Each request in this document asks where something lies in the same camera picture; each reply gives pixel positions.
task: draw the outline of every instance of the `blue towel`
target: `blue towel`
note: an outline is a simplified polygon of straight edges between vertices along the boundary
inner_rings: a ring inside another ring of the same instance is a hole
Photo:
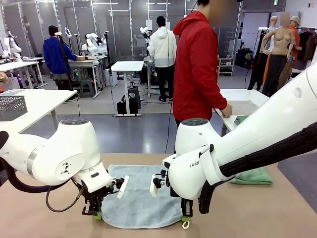
[[[116,194],[104,198],[103,220],[122,229],[153,229],[180,221],[181,199],[171,197],[168,187],[158,189],[157,197],[150,194],[151,177],[162,169],[163,166],[110,165],[110,176],[128,175],[130,179],[121,199]]]

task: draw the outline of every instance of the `man in red jacket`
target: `man in red jacket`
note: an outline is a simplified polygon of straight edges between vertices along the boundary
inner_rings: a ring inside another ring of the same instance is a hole
[[[220,109],[225,118],[232,115],[217,85],[218,40],[210,23],[217,26],[233,1],[198,0],[197,11],[173,29],[179,36],[173,102],[177,126],[190,118],[210,120],[213,108]]]

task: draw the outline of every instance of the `gray stool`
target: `gray stool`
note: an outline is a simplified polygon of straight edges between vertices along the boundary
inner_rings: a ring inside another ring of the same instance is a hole
[[[133,93],[135,95],[135,99],[137,100],[137,104],[138,104],[138,109],[141,108],[141,100],[140,100],[140,93],[139,93],[139,87],[138,86],[134,86],[133,88],[130,88],[130,86],[128,86],[128,93]]]
[[[88,85],[89,92],[84,93],[84,85]],[[80,98],[83,98],[86,95],[90,97],[93,97],[95,95],[93,90],[93,85],[90,80],[79,80],[79,88],[80,88]]]

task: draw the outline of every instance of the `person in blue jacket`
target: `person in blue jacket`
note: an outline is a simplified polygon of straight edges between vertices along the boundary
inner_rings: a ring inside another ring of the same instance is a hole
[[[67,80],[66,75],[66,67],[64,63],[63,58],[63,52],[61,48],[61,44],[55,36],[55,33],[58,32],[58,28],[56,26],[49,26],[49,34],[50,38],[46,39],[43,44],[43,52],[44,52],[44,59],[45,63],[50,69],[50,71],[53,73],[54,81],[58,87],[59,90],[69,90],[69,83]],[[70,48],[66,43],[64,43],[65,52],[67,55],[67,58],[72,61],[81,61],[82,59],[78,59],[76,55],[73,55],[70,51]],[[71,72],[71,80],[74,80],[73,73],[71,71],[71,68],[69,67],[69,71]],[[70,98],[68,101],[76,100],[76,97]]]

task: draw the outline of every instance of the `person in white jacket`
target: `person in white jacket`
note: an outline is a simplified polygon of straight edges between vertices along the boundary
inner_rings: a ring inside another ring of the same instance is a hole
[[[173,101],[174,93],[174,64],[176,61],[176,38],[172,31],[165,26],[165,18],[157,17],[158,30],[150,37],[148,50],[155,62],[155,70],[158,74],[158,85],[161,102],[166,102],[165,84],[168,84],[168,98]]]

